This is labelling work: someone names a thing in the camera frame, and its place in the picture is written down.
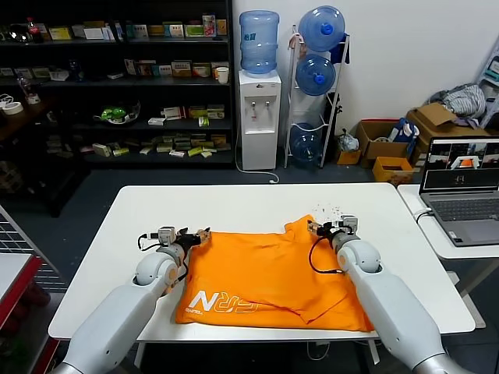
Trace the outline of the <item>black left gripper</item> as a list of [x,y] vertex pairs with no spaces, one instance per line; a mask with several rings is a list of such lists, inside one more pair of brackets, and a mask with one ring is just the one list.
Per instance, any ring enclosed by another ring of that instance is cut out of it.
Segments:
[[175,239],[175,244],[183,249],[191,249],[193,246],[203,245],[211,240],[211,229],[199,229],[196,232],[189,232],[188,228],[179,230],[179,235]]

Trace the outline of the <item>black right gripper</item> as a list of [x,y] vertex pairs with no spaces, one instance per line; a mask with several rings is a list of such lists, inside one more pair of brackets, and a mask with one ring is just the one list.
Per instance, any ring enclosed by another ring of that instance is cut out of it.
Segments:
[[317,235],[320,238],[333,238],[338,229],[333,225],[332,222],[326,222],[324,224],[318,224],[315,221],[308,220],[307,227],[309,232]]

